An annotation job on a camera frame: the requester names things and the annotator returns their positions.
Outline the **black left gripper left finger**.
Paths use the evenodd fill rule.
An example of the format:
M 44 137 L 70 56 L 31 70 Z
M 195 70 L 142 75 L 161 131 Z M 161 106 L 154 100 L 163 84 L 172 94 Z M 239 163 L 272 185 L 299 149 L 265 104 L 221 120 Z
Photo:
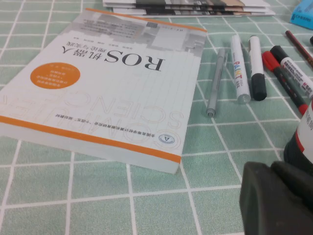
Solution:
M 239 204 L 246 235 L 313 233 L 313 210 L 266 164 L 244 165 Z

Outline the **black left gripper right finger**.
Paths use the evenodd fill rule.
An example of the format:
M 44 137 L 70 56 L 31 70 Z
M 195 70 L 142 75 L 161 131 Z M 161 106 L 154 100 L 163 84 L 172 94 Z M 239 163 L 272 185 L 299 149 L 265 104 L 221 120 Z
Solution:
M 313 177 L 297 167 L 282 161 L 273 162 L 270 168 L 281 178 L 288 189 L 313 209 Z

